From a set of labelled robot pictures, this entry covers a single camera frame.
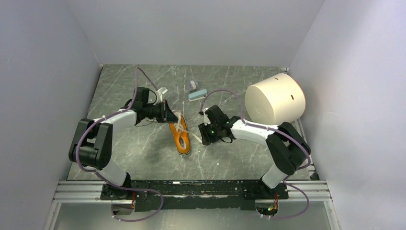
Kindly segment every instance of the shoelace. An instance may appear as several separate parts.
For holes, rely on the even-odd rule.
[[[192,134],[192,136],[194,138],[196,138],[196,140],[198,142],[201,143],[202,140],[199,138],[199,136],[197,136],[195,133],[193,133],[191,131],[188,131],[188,130],[183,128],[182,123],[181,123],[181,121],[182,121],[182,113],[180,112],[180,110],[173,110],[173,113],[178,117],[178,122],[174,124],[174,126],[176,128],[176,132],[179,132],[179,130],[180,130],[180,131],[185,132],[185,133],[190,133],[190,134]]]

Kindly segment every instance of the white cylinder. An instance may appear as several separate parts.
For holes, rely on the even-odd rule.
[[[278,73],[247,88],[245,107],[253,122],[280,125],[302,116],[306,106],[304,96],[289,75]]]

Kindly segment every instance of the shoe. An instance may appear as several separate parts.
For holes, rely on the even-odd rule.
[[[187,155],[190,152],[191,145],[187,131],[186,121],[180,111],[173,111],[178,118],[177,123],[169,123],[170,130],[172,131],[173,138],[175,138],[176,148],[180,155]]]

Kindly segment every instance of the white wall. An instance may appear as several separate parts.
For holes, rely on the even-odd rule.
[[[42,229],[100,73],[62,0],[0,3],[0,229]]]
[[[324,0],[67,0],[101,63],[289,66]]]
[[[343,230],[406,229],[406,1],[326,0],[291,65]]]

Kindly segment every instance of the table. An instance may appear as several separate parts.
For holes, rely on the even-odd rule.
[[[188,129],[200,136],[198,125],[203,117],[198,114],[200,102],[189,102],[189,81],[197,80],[209,92],[225,88],[243,100],[249,85],[280,72],[276,67],[252,66],[190,66],[139,65],[152,81],[167,87],[164,98],[172,110],[181,110]],[[104,65],[91,101],[88,118],[95,119],[117,111],[132,98],[136,65]],[[141,72],[138,86],[153,89]],[[217,92],[206,101],[205,107],[217,104],[229,117],[239,116],[237,98],[228,92]],[[244,117],[249,116],[244,108]],[[112,159],[130,173],[133,180],[223,180],[259,179],[273,164],[267,147],[247,140],[232,144],[217,142],[200,144],[189,135],[192,149],[186,156],[178,154],[168,124],[142,121],[140,127],[129,127],[113,139]],[[294,126],[303,136],[300,122]],[[299,170],[290,180],[309,180],[308,169]],[[68,180],[98,180],[91,173],[82,172],[72,164]]]

